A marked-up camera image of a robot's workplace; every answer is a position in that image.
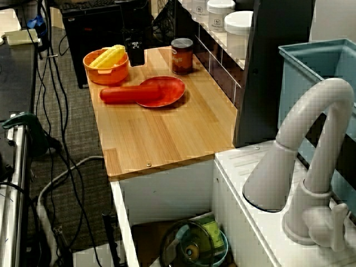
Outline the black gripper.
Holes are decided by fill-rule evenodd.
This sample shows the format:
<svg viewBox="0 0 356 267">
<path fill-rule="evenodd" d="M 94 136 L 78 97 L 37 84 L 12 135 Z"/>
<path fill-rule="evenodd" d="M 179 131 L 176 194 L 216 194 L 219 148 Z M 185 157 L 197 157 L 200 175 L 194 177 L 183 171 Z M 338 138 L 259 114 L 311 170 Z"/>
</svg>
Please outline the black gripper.
<svg viewBox="0 0 356 267">
<path fill-rule="evenodd" d="M 142 28 L 125 28 L 121 29 L 123 36 L 126 38 L 126 52 L 132 67 L 142 66 L 145 64 L 144 43 L 142 37 L 144 30 Z"/>
</svg>

